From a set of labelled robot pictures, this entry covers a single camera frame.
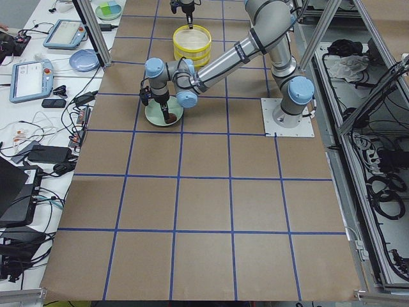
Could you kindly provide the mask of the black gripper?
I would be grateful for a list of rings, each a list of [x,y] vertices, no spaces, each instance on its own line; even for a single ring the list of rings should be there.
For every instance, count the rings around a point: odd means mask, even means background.
[[[193,12],[196,6],[202,4],[202,0],[170,0],[169,2],[172,13],[176,13],[178,8],[181,8],[183,13],[186,13],[187,25],[189,29],[193,29]]]
[[[168,123],[169,121],[169,109],[167,105],[167,101],[170,98],[169,90],[167,85],[165,84],[161,88],[154,88],[154,87],[141,87],[139,92],[141,102],[144,106],[149,104],[149,100],[153,99],[155,102],[160,104],[160,108],[164,117],[164,122]]]

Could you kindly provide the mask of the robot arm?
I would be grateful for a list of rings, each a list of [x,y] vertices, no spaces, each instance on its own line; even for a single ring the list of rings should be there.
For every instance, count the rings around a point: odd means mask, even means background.
[[[272,76],[278,85],[282,100],[273,111],[273,119],[281,127],[297,127],[306,105],[313,100],[314,85],[300,75],[297,61],[287,41],[287,32],[297,19],[284,1],[245,1],[245,11],[252,27],[247,36],[232,48],[200,70],[194,70],[189,59],[165,62],[150,58],[144,65],[148,86],[140,89],[141,102],[147,106],[150,100],[159,104],[164,122],[177,122],[175,114],[169,112],[170,99],[167,84],[173,83],[176,101],[182,108],[194,107],[198,96],[230,73],[249,63],[259,55],[269,55]]]

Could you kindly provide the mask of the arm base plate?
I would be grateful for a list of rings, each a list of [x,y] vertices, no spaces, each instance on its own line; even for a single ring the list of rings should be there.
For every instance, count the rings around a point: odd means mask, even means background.
[[[305,106],[302,115],[297,117],[297,121],[291,119],[288,121],[288,115],[283,114],[282,126],[275,119],[279,114],[281,98],[261,98],[261,110],[263,114],[263,125],[265,136],[268,137],[287,137],[287,138],[313,138],[314,130],[308,107]]]

